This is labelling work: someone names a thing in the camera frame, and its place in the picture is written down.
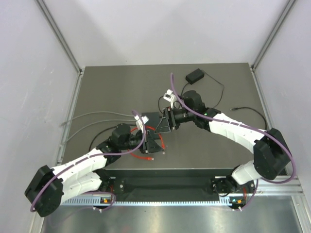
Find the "black network switch box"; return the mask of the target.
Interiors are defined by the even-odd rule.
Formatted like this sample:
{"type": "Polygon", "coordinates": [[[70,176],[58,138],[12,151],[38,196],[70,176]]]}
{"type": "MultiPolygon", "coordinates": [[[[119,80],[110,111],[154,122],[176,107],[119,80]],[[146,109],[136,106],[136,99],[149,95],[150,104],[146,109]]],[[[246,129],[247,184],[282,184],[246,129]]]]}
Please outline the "black network switch box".
{"type": "Polygon", "coordinates": [[[148,122],[146,123],[146,126],[150,126],[152,128],[156,128],[156,126],[158,125],[158,123],[160,122],[161,118],[162,118],[162,114],[159,112],[145,112],[142,113],[143,116],[148,117],[148,122]]]}

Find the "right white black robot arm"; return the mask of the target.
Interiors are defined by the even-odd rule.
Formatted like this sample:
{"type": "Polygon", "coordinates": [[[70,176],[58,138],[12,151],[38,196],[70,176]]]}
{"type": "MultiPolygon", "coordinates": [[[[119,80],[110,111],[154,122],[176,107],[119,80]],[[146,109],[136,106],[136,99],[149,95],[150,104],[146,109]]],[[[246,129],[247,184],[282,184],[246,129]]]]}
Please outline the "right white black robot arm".
{"type": "Polygon", "coordinates": [[[218,194],[238,192],[246,183],[260,178],[272,181],[290,162],[289,149],[277,129],[253,129],[235,121],[215,108],[206,107],[201,96],[194,90],[187,91],[182,96],[176,96],[172,90],[167,90],[163,99],[170,106],[163,109],[156,132],[177,130],[181,123],[192,121],[198,128],[224,136],[253,154],[251,161],[236,166],[229,175],[214,183],[214,191],[218,194]]]}

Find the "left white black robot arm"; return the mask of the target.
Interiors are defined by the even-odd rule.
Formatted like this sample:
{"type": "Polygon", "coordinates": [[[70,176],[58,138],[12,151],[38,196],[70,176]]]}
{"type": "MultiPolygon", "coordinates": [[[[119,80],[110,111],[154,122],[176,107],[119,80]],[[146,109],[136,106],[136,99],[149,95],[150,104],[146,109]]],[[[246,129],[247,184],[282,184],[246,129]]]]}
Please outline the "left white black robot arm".
{"type": "Polygon", "coordinates": [[[153,136],[154,132],[155,128],[150,126],[131,128],[130,125],[119,124],[107,140],[87,154],[60,166],[42,166],[24,193],[31,203],[30,211],[46,217],[62,203],[80,194],[97,190],[106,192],[110,188],[110,180],[100,176],[101,169],[136,150],[143,154],[164,151],[162,136],[153,136]]]}

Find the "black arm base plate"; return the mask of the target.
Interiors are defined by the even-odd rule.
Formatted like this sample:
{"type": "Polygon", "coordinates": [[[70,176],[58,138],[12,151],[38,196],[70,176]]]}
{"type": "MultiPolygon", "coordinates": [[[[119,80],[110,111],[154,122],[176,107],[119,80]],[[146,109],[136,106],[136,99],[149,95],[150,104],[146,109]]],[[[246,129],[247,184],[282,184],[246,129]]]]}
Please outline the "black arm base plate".
{"type": "Polygon", "coordinates": [[[117,195],[158,196],[181,193],[185,195],[252,193],[254,183],[238,184],[229,169],[99,169],[96,173],[103,184],[101,190],[117,195]]]}

